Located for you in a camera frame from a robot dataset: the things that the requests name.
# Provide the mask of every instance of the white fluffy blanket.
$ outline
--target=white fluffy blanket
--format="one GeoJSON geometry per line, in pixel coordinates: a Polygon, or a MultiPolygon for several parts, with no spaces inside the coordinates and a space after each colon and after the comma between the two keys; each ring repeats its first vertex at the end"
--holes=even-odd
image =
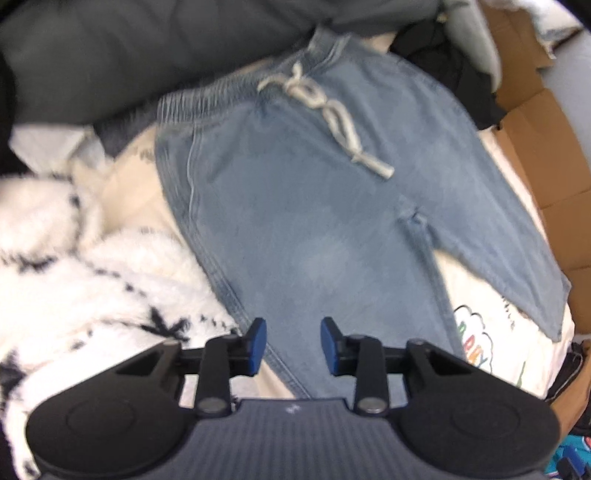
{"type": "MultiPolygon", "coordinates": [[[[104,236],[67,177],[0,180],[0,306],[0,420],[27,480],[25,424],[46,398],[164,338],[201,347],[236,328],[190,251],[159,232],[104,236]]],[[[255,394],[245,380],[234,394],[255,394]]]]}

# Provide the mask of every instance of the cardboard box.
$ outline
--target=cardboard box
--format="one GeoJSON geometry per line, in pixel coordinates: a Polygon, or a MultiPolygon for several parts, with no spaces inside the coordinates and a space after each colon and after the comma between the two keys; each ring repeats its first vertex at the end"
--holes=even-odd
{"type": "Polygon", "coordinates": [[[578,333],[591,333],[591,171],[579,142],[537,72],[551,65],[526,12],[482,4],[502,62],[498,103],[508,111],[499,143],[530,189],[560,268],[578,333]]]}

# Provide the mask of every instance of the elastic waistband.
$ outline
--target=elastic waistband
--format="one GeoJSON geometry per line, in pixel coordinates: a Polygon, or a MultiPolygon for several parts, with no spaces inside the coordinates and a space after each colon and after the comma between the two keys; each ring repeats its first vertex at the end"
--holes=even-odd
{"type": "MultiPolygon", "coordinates": [[[[270,75],[291,76],[291,69],[299,61],[304,74],[334,63],[350,42],[351,35],[337,35],[318,27],[308,46],[282,58],[273,60],[260,69],[248,73],[233,73],[196,89],[171,93],[160,100],[160,123],[196,122],[218,115],[238,102],[256,97],[259,82],[270,75]]],[[[353,49],[367,49],[359,43],[353,49]]]]}

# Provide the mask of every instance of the light blue denim pants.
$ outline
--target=light blue denim pants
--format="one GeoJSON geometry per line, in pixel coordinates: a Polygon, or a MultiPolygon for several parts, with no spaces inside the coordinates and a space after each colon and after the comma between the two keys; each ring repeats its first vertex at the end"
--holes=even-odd
{"type": "Polygon", "coordinates": [[[242,328],[268,321],[266,360],[295,395],[352,395],[324,364],[325,316],[463,356],[436,248],[560,338],[568,281],[462,106],[405,60],[319,28],[255,72],[165,97],[159,119],[176,221],[242,328]]]}

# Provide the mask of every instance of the white fabric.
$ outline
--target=white fabric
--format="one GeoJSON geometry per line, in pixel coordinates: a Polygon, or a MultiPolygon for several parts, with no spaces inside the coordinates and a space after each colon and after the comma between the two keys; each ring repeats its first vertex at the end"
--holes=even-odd
{"type": "Polygon", "coordinates": [[[107,160],[105,149],[92,127],[16,125],[9,146],[36,173],[64,172],[73,157],[93,168],[100,167],[107,160]]]}
{"type": "MultiPolygon", "coordinates": [[[[236,326],[178,240],[103,226],[100,204],[68,179],[0,180],[0,420],[22,479],[36,472],[25,424],[46,398],[164,338],[197,348],[236,326]]],[[[256,396],[234,380],[234,394],[256,396]]]]}
{"type": "Polygon", "coordinates": [[[532,18],[538,41],[554,58],[554,46],[578,30],[583,24],[557,0],[484,0],[496,8],[527,10],[532,18]]]}

